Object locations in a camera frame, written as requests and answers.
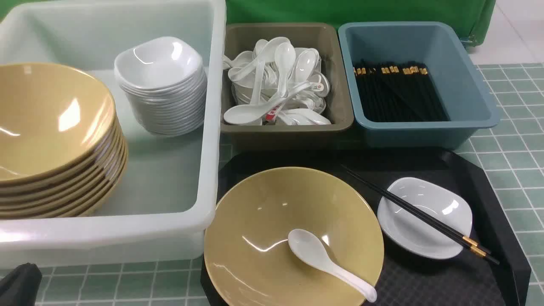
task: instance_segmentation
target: black tray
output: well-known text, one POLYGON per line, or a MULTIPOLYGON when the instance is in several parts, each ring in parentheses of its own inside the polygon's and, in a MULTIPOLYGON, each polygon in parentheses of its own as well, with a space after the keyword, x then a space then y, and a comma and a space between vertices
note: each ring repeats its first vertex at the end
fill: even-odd
MULTIPOLYGON (((460 195, 472 209, 471 237, 492 250, 501 263, 491 266, 467 250, 450 260, 426 259, 405 251, 384 235, 384 267, 376 285, 376 305, 525 305, 531 270, 493 189, 483 170, 450 151, 432 148, 245 153, 234 157, 219 172, 218 198, 257 172, 299 166, 319 169, 344 180, 376 212, 381 197, 347 174, 341 163, 383 188, 399 178, 412 176, 460 195)), ((201 284, 211 306, 227 305, 213 287, 205 264, 201 284)))

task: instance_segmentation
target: green tile floor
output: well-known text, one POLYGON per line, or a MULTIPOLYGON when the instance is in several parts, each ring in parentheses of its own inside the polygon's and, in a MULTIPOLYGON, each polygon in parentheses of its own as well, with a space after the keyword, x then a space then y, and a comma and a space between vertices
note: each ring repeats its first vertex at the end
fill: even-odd
MULTIPOLYGON (((527 306, 544 305, 544 66, 481 65, 502 119, 457 153, 485 169, 533 269, 527 306)), ((357 141, 342 136, 338 147, 357 141)), ((221 141, 220 167, 233 155, 221 141)), ((42 268, 36 305, 208 306, 202 259, 42 268)))

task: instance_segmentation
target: chopsticks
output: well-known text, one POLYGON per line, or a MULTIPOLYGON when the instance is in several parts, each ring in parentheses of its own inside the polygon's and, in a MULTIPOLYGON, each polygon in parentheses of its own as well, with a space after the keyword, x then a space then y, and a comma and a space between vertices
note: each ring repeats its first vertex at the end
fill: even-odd
POLYGON ((432 226, 434 229, 443 233, 444 235, 449 237, 451 240, 469 249, 472 253, 476 254, 477 256, 482 257, 486 259, 487 261, 492 262, 495 265, 499 265, 499 261, 490 255, 491 252, 487 248, 480 246, 478 242, 470 239, 470 237, 468 236, 463 235, 462 233, 458 232, 457 230, 453 229, 447 224, 442 223, 441 221, 432 217, 426 212, 417 209, 415 206, 411 205, 410 203, 396 196, 392 192, 385 190, 375 185, 374 183, 365 180, 364 178, 360 177, 358 174, 353 172, 351 169, 349 169, 347 166, 345 165, 341 165, 341 166, 346 170, 346 172, 349 175, 353 176, 354 178, 359 180, 361 183, 365 184, 370 189, 378 192, 379 194, 383 195, 385 198, 399 205, 401 208, 411 213, 412 215, 416 216, 421 221, 425 222, 426 224, 432 226))

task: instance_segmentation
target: green backdrop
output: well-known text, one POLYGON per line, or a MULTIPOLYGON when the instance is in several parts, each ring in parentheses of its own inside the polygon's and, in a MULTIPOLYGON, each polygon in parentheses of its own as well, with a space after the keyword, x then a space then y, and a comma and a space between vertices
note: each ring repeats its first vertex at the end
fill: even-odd
MULTIPOLYGON (((0 0, 0 19, 12 7, 33 1, 41 0, 0 0)), ((453 27, 466 45, 475 46, 484 41, 495 0, 226 0, 226 3, 227 23, 325 22, 339 27, 355 21, 441 21, 453 27)))

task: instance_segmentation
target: blue plastic bin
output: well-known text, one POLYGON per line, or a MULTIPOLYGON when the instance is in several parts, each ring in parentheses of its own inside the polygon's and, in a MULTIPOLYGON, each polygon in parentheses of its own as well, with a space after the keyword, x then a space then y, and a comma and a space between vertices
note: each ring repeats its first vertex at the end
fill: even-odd
POLYGON ((499 115, 489 88, 451 27, 439 22, 355 22, 338 30, 355 120, 370 147, 440 146, 455 149, 499 115), (353 64, 421 62, 427 65, 451 121, 379 123, 364 116, 353 64))

